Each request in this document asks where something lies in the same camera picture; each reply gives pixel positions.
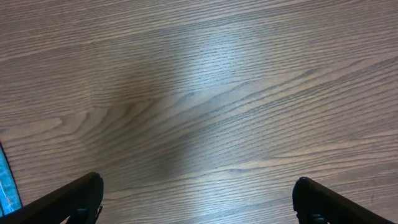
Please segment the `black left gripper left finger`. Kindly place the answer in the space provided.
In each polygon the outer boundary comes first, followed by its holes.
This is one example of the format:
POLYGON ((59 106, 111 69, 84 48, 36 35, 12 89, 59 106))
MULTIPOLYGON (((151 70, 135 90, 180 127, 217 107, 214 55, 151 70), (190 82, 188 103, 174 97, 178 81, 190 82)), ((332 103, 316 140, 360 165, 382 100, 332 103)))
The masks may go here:
POLYGON ((1 217, 1 224, 95 224, 103 206, 104 182, 90 172, 1 217))

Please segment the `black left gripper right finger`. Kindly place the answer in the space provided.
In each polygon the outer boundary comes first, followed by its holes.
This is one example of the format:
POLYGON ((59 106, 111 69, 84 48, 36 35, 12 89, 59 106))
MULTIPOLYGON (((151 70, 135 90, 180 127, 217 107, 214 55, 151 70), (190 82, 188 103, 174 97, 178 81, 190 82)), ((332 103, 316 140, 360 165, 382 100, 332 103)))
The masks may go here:
POLYGON ((394 224, 308 177, 296 181, 292 201, 300 224, 394 224))

